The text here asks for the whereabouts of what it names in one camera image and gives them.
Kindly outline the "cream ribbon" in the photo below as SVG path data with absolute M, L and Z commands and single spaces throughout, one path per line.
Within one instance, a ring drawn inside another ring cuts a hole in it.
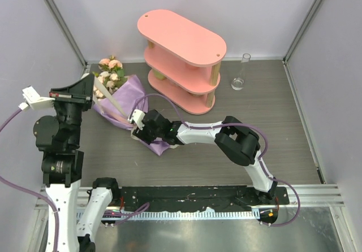
M 114 94 L 106 94 L 103 99 L 99 99 L 96 96 L 97 99 L 93 109 L 117 128 L 132 132 L 135 125 L 130 124 L 127 119 L 133 112 L 134 106 L 141 111 L 148 111 L 147 99 L 140 101 L 136 105 L 136 102 L 145 95 L 145 89 L 139 78 L 136 75 L 132 75 Z

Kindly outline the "pink flower bouquet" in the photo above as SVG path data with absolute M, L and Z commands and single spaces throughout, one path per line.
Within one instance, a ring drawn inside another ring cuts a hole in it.
M 128 80 L 123 64 L 113 55 L 98 63 L 98 71 L 92 72 L 110 94 L 114 94 Z

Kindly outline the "purple wrapping paper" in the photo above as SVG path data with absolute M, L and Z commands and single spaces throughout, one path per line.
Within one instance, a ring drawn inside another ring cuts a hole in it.
M 152 152 L 156 153 L 158 156 L 161 156 L 164 151 L 167 149 L 173 149 L 176 147 L 170 146 L 168 143 L 163 142 L 161 139 L 156 139 L 150 145 L 140 141 L 138 138 L 132 135 L 135 127 L 127 121 L 128 116 L 132 112 L 133 106 L 135 103 L 146 95 L 145 89 L 136 75 L 131 75 L 128 77 L 127 82 L 120 87 L 112 97 L 115 101 L 118 102 L 121 109 L 126 113 L 126 116 L 122 115 L 114 105 L 107 99 L 99 99 L 94 105 L 93 109 L 96 110 L 100 115 L 102 115 L 107 121 L 111 122 L 112 125 L 131 131 L 131 137 L 139 141 L 145 147 L 147 147 Z M 136 109 L 148 112 L 148 100 L 147 98 L 142 100 L 136 106 Z

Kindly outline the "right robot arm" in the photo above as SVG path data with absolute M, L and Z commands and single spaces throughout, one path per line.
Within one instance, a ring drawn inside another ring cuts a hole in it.
M 260 203 L 267 204 L 275 198 L 278 182 L 263 161 L 259 136 L 250 125 L 232 116 L 213 124 L 170 121 L 157 110 L 138 109 L 133 110 L 128 121 L 136 126 L 132 134 L 148 145 L 160 139 L 170 146 L 197 143 L 218 146 L 230 161 L 245 168 Z

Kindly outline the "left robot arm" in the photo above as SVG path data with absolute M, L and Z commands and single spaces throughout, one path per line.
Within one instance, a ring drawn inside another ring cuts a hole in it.
M 56 115 L 43 116 L 33 127 L 36 146 L 43 153 L 41 170 L 49 206 L 46 251 L 95 251 L 96 234 L 108 206 L 120 201 L 117 180 L 97 178 L 88 203 L 77 220 L 77 199 L 84 153 L 80 151 L 82 113 L 93 103 L 94 75 L 63 88 L 52 88 L 50 103 Z

